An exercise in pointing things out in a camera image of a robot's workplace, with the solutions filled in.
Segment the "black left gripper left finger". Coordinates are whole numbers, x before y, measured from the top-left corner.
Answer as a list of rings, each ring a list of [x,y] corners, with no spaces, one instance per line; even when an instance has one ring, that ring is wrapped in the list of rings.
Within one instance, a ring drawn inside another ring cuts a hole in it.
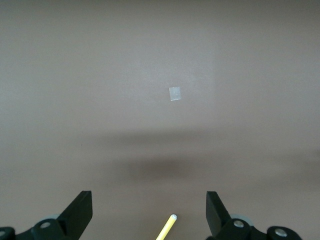
[[[56,219],[39,221],[17,234],[13,227],[1,227],[2,240],[78,240],[93,217],[92,192],[81,191]]]

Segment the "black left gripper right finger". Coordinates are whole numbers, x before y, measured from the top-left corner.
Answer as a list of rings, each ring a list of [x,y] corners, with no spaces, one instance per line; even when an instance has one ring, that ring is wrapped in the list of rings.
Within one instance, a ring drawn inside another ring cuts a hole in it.
[[[211,232],[209,240],[300,240],[292,229],[283,226],[271,226],[267,232],[261,232],[247,220],[231,217],[225,205],[215,191],[206,192],[206,220]]]

